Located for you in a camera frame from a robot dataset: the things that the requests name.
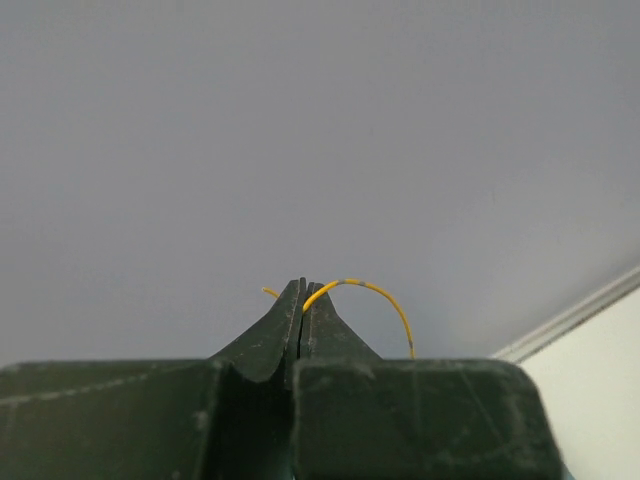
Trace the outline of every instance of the wire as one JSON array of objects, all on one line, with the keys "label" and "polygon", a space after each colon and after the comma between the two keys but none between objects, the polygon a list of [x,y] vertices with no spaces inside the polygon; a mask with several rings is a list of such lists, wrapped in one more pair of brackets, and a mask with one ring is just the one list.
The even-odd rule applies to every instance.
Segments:
[{"label": "wire", "polygon": [[[400,315],[400,319],[402,320],[402,324],[404,325],[404,330],[407,334],[407,341],[409,342],[409,356],[412,359],[416,358],[416,352],[415,352],[415,349],[413,348],[413,334],[411,333],[411,325],[409,325],[409,320],[407,320],[407,316],[405,315],[404,310],[402,310],[402,307],[400,306],[400,304],[396,301],[395,298],[393,298],[393,296],[389,292],[372,283],[363,282],[362,280],[358,280],[357,278],[345,278],[343,280],[334,280],[333,282],[327,283],[324,287],[322,287],[320,290],[318,290],[309,298],[307,298],[307,301],[304,302],[304,305],[302,305],[302,313],[306,313],[307,310],[311,308],[311,305],[313,305],[313,303],[318,298],[320,298],[322,295],[327,293],[332,288],[337,287],[338,285],[358,285],[360,287],[373,290],[374,292],[378,292],[380,295],[382,295],[387,300],[389,300],[389,302],[391,302],[391,305],[393,305],[393,308],[395,308],[396,312],[398,312],[398,315]],[[264,287],[262,291],[265,293],[268,293],[269,295],[273,295],[276,298],[279,296],[274,290],[268,287]]]}]

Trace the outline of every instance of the gray surface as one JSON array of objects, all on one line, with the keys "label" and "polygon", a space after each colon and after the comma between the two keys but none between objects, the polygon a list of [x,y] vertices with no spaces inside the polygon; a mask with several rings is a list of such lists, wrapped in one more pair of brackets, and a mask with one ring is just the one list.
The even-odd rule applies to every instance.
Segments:
[{"label": "gray surface", "polygon": [[206,355],[301,274],[488,354],[640,260],[638,2],[125,3],[0,3],[0,364]]}]

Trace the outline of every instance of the curved yellow wire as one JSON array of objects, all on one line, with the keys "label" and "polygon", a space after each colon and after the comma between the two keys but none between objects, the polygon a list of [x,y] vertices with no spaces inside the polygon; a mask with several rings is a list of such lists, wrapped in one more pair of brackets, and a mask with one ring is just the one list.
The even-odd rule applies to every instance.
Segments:
[{"label": "curved yellow wire", "polygon": [[[415,349],[413,348],[413,334],[411,333],[411,325],[409,325],[409,320],[407,320],[407,316],[405,315],[404,310],[402,310],[402,307],[400,306],[400,304],[396,301],[395,298],[393,298],[393,296],[389,292],[372,283],[363,282],[362,280],[358,280],[357,278],[345,278],[343,280],[334,280],[333,282],[327,283],[324,287],[322,287],[320,290],[318,290],[309,298],[307,298],[307,301],[304,302],[304,305],[302,305],[302,313],[306,313],[307,310],[311,308],[311,305],[313,305],[313,303],[319,297],[327,293],[332,288],[337,287],[338,285],[358,285],[360,287],[365,287],[365,288],[368,288],[369,290],[373,290],[374,292],[378,292],[380,295],[382,295],[387,300],[389,300],[389,302],[391,302],[391,305],[393,305],[393,308],[395,308],[396,312],[398,312],[398,315],[400,315],[400,319],[402,320],[402,324],[404,325],[404,330],[407,333],[407,341],[409,342],[409,356],[412,359],[416,358],[416,352],[415,352]],[[268,287],[264,287],[262,291],[268,293],[269,295],[273,295],[276,298],[279,297],[279,295],[274,290]]]}]

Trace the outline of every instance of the wall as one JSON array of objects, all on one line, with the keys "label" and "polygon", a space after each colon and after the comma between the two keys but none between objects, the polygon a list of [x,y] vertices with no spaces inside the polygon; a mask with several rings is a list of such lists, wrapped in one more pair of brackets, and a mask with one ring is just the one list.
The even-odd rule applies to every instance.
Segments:
[{"label": "wall", "polygon": [[525,360],[578,480],[640,471],[640,290]]},{"label": "wall", "polygon": [[0,2],[0,364],[208,355],[300,275],[421,356],[520,338],[640,260],[639,8]]}]

